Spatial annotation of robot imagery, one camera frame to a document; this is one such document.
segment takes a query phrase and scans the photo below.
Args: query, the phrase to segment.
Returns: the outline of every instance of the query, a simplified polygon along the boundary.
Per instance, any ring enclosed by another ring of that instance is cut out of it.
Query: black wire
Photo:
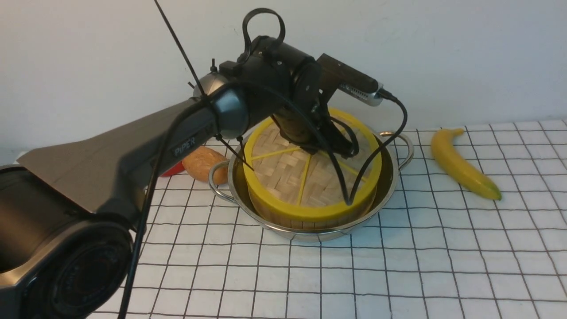
[[[252,168],[252,166],[250,166],[250,164],[246,163],[246,158],[245,157],[241,157],[240,155],[238,155],[238,153],[236,152],[236,150],[234,150],[234,148],[232,148],[232,146],[230,146],[225,140],[222,139],[221,135],[217,135],[217,141],[220,141],[224,146],[226,146],[227,149],[230,150],[230,152],[232,154],[234,154],[234,156],[236,156],[236,158],[238,158],[238,160],[240,160],[241,162],[243,162],[244,164],[246,164],[246,166],[248,166],[252,171],[254,171],[254,169]]]
[[[281,43],[284,42],[285,23],[284,23],[284,20],[282,19],[282,17],[272,9],[266,9],[266,8],[254,9],[254,10],[250,11],[242,20],[242,34],[244,35],[244,53],[243,53],[244,61],[243,62],[248,61],[248,58],[250,58],[250,55],[252,54],[252,41],[250,40],[250,35],[248,34],[248,22],[250,22],[250,20],[252,18],[254,18],[254,16],[259,15],[261,13],[270,13],[270,14],[273,14],[276,17],[278,17],[278,21],[280,23],[280,34],[278,35],[277,41],[273,45],[278,46],[278,45],[280,45]]]
[[[368,166],[370,166],[370,164],[372,163],[372,160],[374,160],[374,157],[376,157],[376,155],[378,155],[386,146],[388,146],[391,142],[393,142],[393,140],[395,138],[400,136],[400,134],[403,132],[403,130],[405,128],[405,125],[408,122],[408,111],[405,109],[405,106],[403,105],[403,103],[400,100],[398,100],[390,92],[388,92],[384,89],[380,89],[378,91],[378,93],[384,99],[390,100],[390,101],[396,103],[400,107],[402,113],[404,114],[404,118],[401,121],[401,125],[397,129],[397,131],[394,134],[392,134],[384,143],[380,144],[378,146],[378,148],[375,149],[374,152],[372,152],[372,154],[370,154],[370,156],[368,156],[368,158],[366,159],[366,162],[364,162],[364,164],[362,165],[360,171],[358,172],[358,175],[356,176],[356,180],[354,181],[353,189],[350,193],[349,200],[350,200],[351,203],[354,201],[354,197],[356,196],[356,191],[357,191],[358,186],[360,185],[360,181],[362,180],[362,176],[364,175],[364,172],[366,171]]]
[[[173,28],[171,27],[171,24],[169,23],[169,20],[167,19],[165,13],[163,12],[162,7],[159,5],[158,0],[154,0],[154,2],[155,2],[155,5],[157,6],[157,8],[159,10],[159,13],[161,14],[161,16],[163,18],[163,21],[165,22],[168,30],[170,31],[171,36],[175,40],[175,43],[177,44],[179,51],[183,55],[183,59],[185,59],[185,62],[189,66],[189,70],[191,70],[191,74],[193,75],[193,78],[197,82],[197,86],[201,90],[202,96],[204,96],[204,98],[206,100],[207,96],[205,95],[205,90],[203,90],[203,86],[201,85],[201,81],[199,81],[199,77],[197,76],[197,73],[195,72],[193,65],[189,61],[187,54],[185,54],[185,50],[183,49],[183,47],[181,46],[181,43],[179,42],[179,39],[175,35],[175,32],[174,32]],[[159,178],[159,167],[162,165],[163,157],[164,157],[164,155],[167,151],[167,144],[169,143],[169,141],[171,139],[171,135],[173,134],[174,130],[179,126],[179,124],[183,120],[185,120],[188,116],[191,116],[192,114],[194,114],[200,108],[207,106],[207,101],[205,101],[205,100],[198,101],[197,103],[191,105],[189,108],[183,110],[183,112],[179,113],[177,115],[177,117],[175,117],[175,119],[171,123],[170,127],[167,129],[165,136],[163,137],[162,144],[159,148],[158,156],[157,156],[156,161],[154,163],[154,168],[152,169],[152,172],[151,172],[151,175],[150,175],[150,181],[148,183],[146,196],[144,198],[143,205],[142,205],[141,216],[140,216],[140,220],[139,220],[139,223],[138,223],[138,230],[136,232],[136,238],[134,240],[132,260],[131,260],[130,267],[129,267],[129,270],[128,270],[128,275],[127,275],[127,278],[126,278],[126,285],[124,287],[124,293],[122,294],[122,302],[120,304],[120,311],[118,313],[119,319],[125,319],[126,314],[128,312],[128,305],[130,303],[130,297],[132,295],[132,288],[134,286],[134,277],[136,276],[136,269],[138,267],[139,254],[140,254],[140,250],[142,249],[143,235],[144,235],[145,230],[146,230],[147,217],[150,213],[151,200],[154,196],[154,188],[155,188],[155,185],[157,184],[158,178]]]
[[[206,95],[205,90],[203,90],[203,85],[201,85],[201,81],[199,81],[199,77],[197,76],[197,73],[195,73],[195,69],[193,68],[193,65],[191,65],[191,62],[189,62],[189,58],[187,57],[187,54],[185,54],[185,50],[181,46],[181,42],[179,42],[179,39],[175,35],[174,29],[171,27],[169,20],[167,20],[166,14],[163,13],[162,7],[159,5],[158,0],[154,0],[154,2],[155,5],[158,7],[159,13],[162,15],[163,21],[166,23],[167,28],[171,33],[171,36],[174,37],[175,44],[177,44],[177,47],[179,48],[181,55],[183,55],[183,59],[185,59],[185,63],[187,63],[187,65],[189,66],[189,70],[191,70],[191,74],[193,75],[193,78],[195,79],[195,81],[197,81],[197,86],[199,87],[199,90],[201,90],[201,94]]]
[[[138,231],[136,232],[136,239],[134,240],[134,249],[132,253],[132,261],[130,263],[130,269],[128,271],[128,277],[126,279],[126,285],[124,287],[124,293],[122,295],[122,303],[120,305],[120,312],[118,315],[119,319],[125,319],[126,313],[128,311],[128,305],[130,303],[130,296],[132,294],[132,288],[134,284],[134,277],[136,275],[136,268],[138,267],[138,257],[142,247],[142,240],[146,229],[147,217],[150,212],[151,201],[154,197],[155,185],[159,178],[159,168],[162,165],[163,157],[167,151],[167,145],[173,135],[174,131],[177,129],[179,124],[183,122],[187,117],[193,115],[195,112],[207,107],[207,101],[200,100],[190,107],[179,113],[164,135],[161,145],[159,147],[158,155],[154,163],[154,168],[151,171],[150,181],[147,186],[146,196],[143,201],[143,206],[141,210],[141,216],[138,222]]]
[[[331,121],[337,123],[338,125],[342,126],[343,129],[345,129],[346,133],[349,135],[350,137],[350,142],[353,144],[352,150],[351,150],[351,155],[352,156],[356,156],[358,154],[358,139],[356,138],[356,134],[354,134],[354,131],[344,122],[335,119],[334,117],[330,116]]]
[[[349,199],[349,192],[346,189],[346,182],[345,182],[345,177],[342,173],[341,167],[338,164],[337,158],[335,157],[335,154],[333,152],[333,149],[329,146],[328,141],[325,139],[325,137],[321,134],[321,132],[319,132],[319,130],[317,129],[317,127],[315,126],[315,124],[313,124],[313,122],[311,122],[311,120],[309,119],[309,117],[307,116],[307,114],[305,114],[305,112],[303,112],[297,105],[295,105],[295,103],[293,103],[293,101],[291,101],[289,98],[285,97],[284,95],[282,95],[281,93],[279,93],[278,91],[272,89],[269,86],[264,86],[264,85],[260,85],[258,83],[254,83],[254,82],[250,82],[250,81],[237,81],[235,83],[239,83],[242,84],[243,86],[248,86],[251,87],[253,89],[260,89],[262,91],[268,92],[272,95],[274,95],[275,97],[277,97],[278,99],[282,100],[287,106],[289,106],[290,108],[292,108],[295,113],[297,113],[301,119],[305,122],[305,124],[307,125],[307,128],[315,135],[315,137],[317,138],[317,140],[319,140],[319,142],[321,143],[321,146],[323,147],[323,149],[327,152],[327,154],[329,155],[329,158],[331,159],[331,163],[333,164],[333,167],[335,168],[335,171],[337,172],[337,176],[338,176],[338,183],[340,184],[341,187],[341,191],[342,191],[342,197],[345,201],[345,203],[347,205],[351,205],[352,201]]]

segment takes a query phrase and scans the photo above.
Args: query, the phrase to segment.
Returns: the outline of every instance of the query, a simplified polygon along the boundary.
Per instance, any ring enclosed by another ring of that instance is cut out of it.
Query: bamboo steamer
[[[336,110],[331,115],[346,123],[357,136],[359,153],[344,159],[337,156],[347,190],[378,142],[364,124]],[[337,126],[345,136],[344,129]],[[262,122],[244,146],[244,166],[250,200],[257,213],[274,224],[304,230],[327,229],[344,225],[368,213],[376,196],[382,169],[377,156],[366,169],[352,205],[344,203],[337,173],[325,152],[310,155],[280,136],[272,119]]]

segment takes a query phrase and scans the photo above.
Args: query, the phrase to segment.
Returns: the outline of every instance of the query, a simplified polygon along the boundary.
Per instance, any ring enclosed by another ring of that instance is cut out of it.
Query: yellow banana
[[[439,166],[459,184],[488,199],[501,200],[502,194],[494,182],[467,162],[453,147],[453,139],[464,130],[440,129],[431,139],[431,152]]]

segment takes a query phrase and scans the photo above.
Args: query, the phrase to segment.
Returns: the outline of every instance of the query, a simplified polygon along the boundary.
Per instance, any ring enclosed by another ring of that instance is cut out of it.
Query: grid tablecloth
[[[387,205],[323,243],[263,229],[187,174],[161,178],[128,318],[566,318],[566,122],[466,129],[455,145],[502,201],[441,171],[435,130],[406,132],[415,158]],[[116,318],[121,295],[90,319]]]

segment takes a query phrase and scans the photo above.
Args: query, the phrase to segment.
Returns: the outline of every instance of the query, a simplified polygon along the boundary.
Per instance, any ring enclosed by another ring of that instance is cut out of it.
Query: stainless steel pot
[[[379,142],[384,142],[383,137],[391,136],[392,134],[392,132],[382,132],[376,135],[376,139]],[[413,159],[414,150],[411,140],[406,135],[400,135],[399,138],[402,139],[408,147],[407,157],[401,163],[398,163],[395,153],[392,153],[390,147],[386,147],[386,149],[381,152],[382,172],[380,173],[380,178],[378,180],[378,193],[376,194],[376,198],[374,199],[371,209],[367,214],[361,216],[359,219],[342,226],[329,229],[303,230],[286,228],[263,219],[256,213],[254,206],[250,201],[248,185],[246,184],[246,179],[244,177],[242,162],[240,162],[234,155],[232,155],[229,161],[220,162],[211,168],[209,171],[209,187],[217,196],[240,206],[243,211],[255,219],[262,227],[272,230],[280,236],[304,242],[332,240],[345,234],[349,234],[353,230],[357,229],[368,219],[376,215],[389,201],[392,193],[396,189],[400,171]],[[240,153],[241,151],[242,150],[240,148],[236,149],[237,153]],[[225,166],[229,167],[229,190],[231,195],[225,194],[219,190],[213,182],[214,172]]]

